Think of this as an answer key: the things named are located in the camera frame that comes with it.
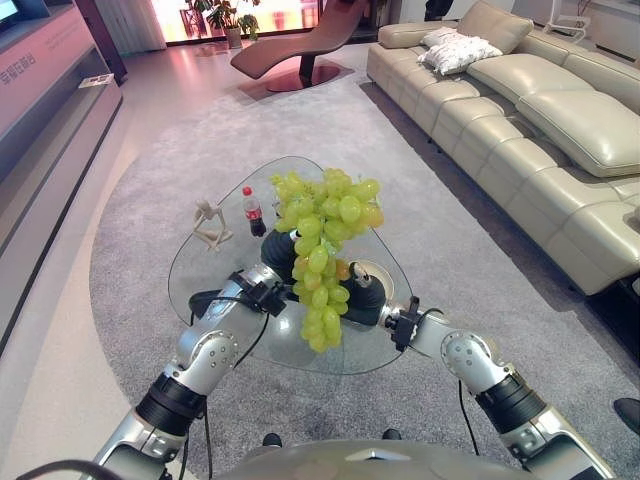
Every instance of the brown lounge chair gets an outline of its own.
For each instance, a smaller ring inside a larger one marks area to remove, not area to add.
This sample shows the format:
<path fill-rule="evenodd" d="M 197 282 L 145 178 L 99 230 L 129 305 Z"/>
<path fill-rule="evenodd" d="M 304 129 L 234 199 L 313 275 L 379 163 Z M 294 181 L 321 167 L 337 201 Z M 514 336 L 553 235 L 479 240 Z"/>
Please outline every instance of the brown lounge chair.
<path fill-rule="evenodd" d="M 328 0 L 318 26 L 299 37 L 260 40 L 231 59 L 231 65 L 253 79 L 262 77 L 269 69 L 287 58 L 300 55 L 297 75 L 281 77 L 270 83 L 271 91 L 285 92 L 312 87 L 332 79 L 337 67 L 313 68 L 317 55 L 333 52 L 351 38 L 369 0 Z"/>

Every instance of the shoe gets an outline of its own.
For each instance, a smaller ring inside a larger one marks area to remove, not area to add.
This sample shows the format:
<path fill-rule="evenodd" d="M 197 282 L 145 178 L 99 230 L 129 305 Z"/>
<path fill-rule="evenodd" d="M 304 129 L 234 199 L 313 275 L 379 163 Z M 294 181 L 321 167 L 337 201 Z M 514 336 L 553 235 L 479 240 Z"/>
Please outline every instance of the shoe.
<path fill-rule="evenodd" d="M 282 448 L 282 439 L 277 433 L 267 433 L 262 440 L 262 446 Z"/>
<path fill-rule="evenodd" d="M 383 440 L 402 440 L 402 435 L 400 432 L 394 428 L 388 428 L 382 434 Z"/>
<path fill-rule="evenodd" d="M 619 398 L 613 402 L 613 409 L 627 427 L 640 435 L 640 400 Z"/>

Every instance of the beige leather sofa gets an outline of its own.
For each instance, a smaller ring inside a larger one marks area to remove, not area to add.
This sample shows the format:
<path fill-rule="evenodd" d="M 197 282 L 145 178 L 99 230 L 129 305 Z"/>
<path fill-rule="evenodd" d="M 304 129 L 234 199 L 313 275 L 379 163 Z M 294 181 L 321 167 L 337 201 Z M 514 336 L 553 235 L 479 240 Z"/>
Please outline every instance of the beige leather sofa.
<path fill-rule="evenodd" d="M 459 24 L 383 27 L 368 75 L 585 294 L 633 280 L 640 70 L 537 31 L 516 38 L 509 22 L 517 17 L 491 8 L 474 7 Z M 473 34 L 515 48 L 447 77 L 417 63 L 426 32 L 474 22 L 487 33 Z"/>

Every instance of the white pillow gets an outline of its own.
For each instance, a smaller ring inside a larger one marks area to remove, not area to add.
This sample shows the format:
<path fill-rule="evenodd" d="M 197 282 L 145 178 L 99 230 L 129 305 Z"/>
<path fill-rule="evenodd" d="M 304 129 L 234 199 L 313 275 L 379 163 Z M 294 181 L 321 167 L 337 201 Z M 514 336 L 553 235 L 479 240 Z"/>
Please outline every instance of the white pillow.
<path fill-rule="evenodd" d="M 442 45 L 435 45 L 418 57 L 418 63 L 433 65 L 442 75 L 458 73 L 483 58 L 497 57 L 502 52 L 480 37 L 455 38 Z"/>
<path fill-rule="evenodd" d="M 463 37 L 461 33 L 458 33 L 455 28 L 449 27 L 441 27 L 437 30 L 432 30 L 427 33 L 420 43 L 422 45 L 426 45 L 427 47 L 433 47 L 434 45 L 441 45 L 448 40 L 451 40 L 456 37 Z"/>

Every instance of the sofa armrest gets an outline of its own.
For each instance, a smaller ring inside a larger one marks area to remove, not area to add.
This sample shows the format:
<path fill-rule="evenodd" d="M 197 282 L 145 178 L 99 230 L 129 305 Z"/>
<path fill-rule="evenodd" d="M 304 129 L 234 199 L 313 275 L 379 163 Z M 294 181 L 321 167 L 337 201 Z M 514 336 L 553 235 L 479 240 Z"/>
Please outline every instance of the sofa armrest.
<path fill-rule="evenodd" d="M 410 48 L 420 45 L 427 32 L 441 27 L 456 28 L 458 22 L 419 22 L 385 25 L 378 31 L 378 42 L 385 48 Z"/>

